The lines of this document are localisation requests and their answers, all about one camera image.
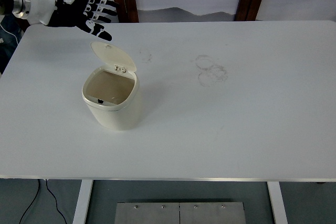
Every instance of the white table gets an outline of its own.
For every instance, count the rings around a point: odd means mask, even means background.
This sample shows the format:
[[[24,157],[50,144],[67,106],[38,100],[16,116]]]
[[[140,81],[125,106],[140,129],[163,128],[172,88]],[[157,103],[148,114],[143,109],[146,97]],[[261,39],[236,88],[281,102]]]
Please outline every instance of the white table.
[[[32,26],[0,79],[0,177],[336,182],[336,23],[106,30],[138,68],[139,125],[82,100],[98,39]]]

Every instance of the white trash can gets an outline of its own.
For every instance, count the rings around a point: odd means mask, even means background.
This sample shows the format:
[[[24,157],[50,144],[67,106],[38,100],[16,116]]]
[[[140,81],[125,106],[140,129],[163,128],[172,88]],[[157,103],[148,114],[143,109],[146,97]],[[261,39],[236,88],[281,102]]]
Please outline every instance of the white trash can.
[[[98,122],[112,130],[127,130],[139,121],[142,109],[137,70],[131,57],[108,43],[91,43],[106,65],[86,80],[82,96]]]

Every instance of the white metal table leg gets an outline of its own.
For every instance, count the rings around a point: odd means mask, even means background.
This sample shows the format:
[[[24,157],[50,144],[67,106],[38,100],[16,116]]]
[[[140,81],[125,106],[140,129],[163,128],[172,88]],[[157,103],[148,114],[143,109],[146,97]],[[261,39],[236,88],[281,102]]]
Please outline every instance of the white metal table leg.
[[[84,179],[80,185],[73,224],[85,224],[93,180]]]
[[[288,224],[279,182],[267,182],[275,224]]]

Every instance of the gray floor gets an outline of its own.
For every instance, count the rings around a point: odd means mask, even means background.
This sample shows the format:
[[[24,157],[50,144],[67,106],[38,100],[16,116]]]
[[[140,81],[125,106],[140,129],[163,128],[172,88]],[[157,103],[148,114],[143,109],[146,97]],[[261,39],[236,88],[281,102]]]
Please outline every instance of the gray floor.
[[[22,223],[65,223],[41,180]],[[280,183],[289,224],[336,223],[336,183]],[[49,180],[67,223],[72,223],[80,180]],[[0,223],[19,223],[38,188],[36,179],[0,179]],[[114,223],[117,202],[242,201],[246,223],[273,223],[266,183],[95,181],[87,223]]]

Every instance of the open lid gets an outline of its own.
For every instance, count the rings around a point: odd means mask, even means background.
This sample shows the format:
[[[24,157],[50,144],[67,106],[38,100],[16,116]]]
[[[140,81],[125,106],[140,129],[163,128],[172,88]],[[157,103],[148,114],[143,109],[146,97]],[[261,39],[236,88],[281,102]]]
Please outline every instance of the open lid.
[[[119,47],[105,42],[94,41],[91,43],[91,48],[92,51],[108,65],[124,67],[130,72],[137,70],[132,58]]]

